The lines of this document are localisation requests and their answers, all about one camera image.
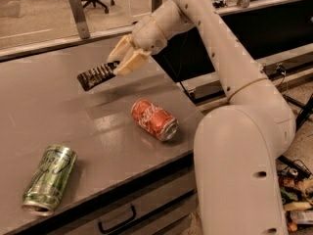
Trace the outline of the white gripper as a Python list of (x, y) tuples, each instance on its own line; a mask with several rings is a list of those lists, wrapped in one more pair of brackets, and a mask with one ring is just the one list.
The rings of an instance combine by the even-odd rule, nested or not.
[(113, 71), (126, 75), (141, 67), (149, 56), (158, 54), (167, 46), (167, 38), (152, 16), (145, 16), (133, 27), (131, 34), (124, 35), (108, 55), (107, 62), (120, 62)]

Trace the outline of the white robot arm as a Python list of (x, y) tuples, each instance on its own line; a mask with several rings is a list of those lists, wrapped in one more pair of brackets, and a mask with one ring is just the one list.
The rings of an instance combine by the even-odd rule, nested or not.
[(203, 235), (288, 235), (275, 160), (291, 145), (294, 114), (211, 0), (168, 0), (109, 55), (125, 75), (195, 27), (228, 103), (200, 122), (194, 164)]

